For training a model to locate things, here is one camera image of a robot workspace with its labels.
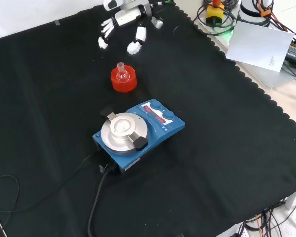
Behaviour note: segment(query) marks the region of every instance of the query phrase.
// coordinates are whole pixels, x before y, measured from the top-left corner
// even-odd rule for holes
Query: white paper
[[[293,33],[237,22],[226,57],[279,72]]]

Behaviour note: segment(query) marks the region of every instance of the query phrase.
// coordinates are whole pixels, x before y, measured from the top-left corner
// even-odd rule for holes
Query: black fabric mat
[[[136,25],[116,30],[107,50],[98,49],[100,23],[111,14],[96,7],[0,39],[0,175],[19,179],[17,208],[50,192],[95,151],[103,106],[124,112],[151,98],[186,127],[135,170],[108,177],[98,237],[213,237],[296,190],[295,123],[186,14],[164,7],[164,27],[150,24],[132,57],[126,47]],[[131,93],[112,88],[120,61],[137,72]],[[13,214],[8,236],[85,236],[98,165],[109,160],[96,153],[47,201]],[[15,191],[11,180],[0,180],[0,208],[11,208]]]

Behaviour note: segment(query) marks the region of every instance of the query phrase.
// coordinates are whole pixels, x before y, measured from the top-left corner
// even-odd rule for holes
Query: red container
[[[129,92],[136,88],[137,79],[135,70],[131,66],[125,65],[125,70],[129,73],[129,79],[121,81],[117,78],[118,68],[114,68],[111,72],[111,80],[115,90],[119,92]]]

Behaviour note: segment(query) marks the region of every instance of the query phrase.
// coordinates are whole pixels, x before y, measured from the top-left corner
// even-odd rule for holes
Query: digital display
[[[148,106],[144,106],[144,109],[150,113],[152,116],[154,116],[160,123],[164,124],[166,121],[163,120],[159,115],[157,115],[154,111],[151,110]]]

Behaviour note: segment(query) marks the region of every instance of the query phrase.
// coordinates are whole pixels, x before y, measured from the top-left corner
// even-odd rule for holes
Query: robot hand
[[[121,7],[122,10],[116,13],[115,17],[112,17],[101,24],[103,28],[101,29],[101,36],[98,39],[98,44],[102,49],[108,47],[107,42],[109,34],[115,27],[152,15],[149,0],[104,0],[103,6],[106,11],[110,11],[117,7]],[[136,38],[128,45],[127,51],[131,55],[137,53],[142,47],[145,39],[146,28],[140,25],[137,28]]]

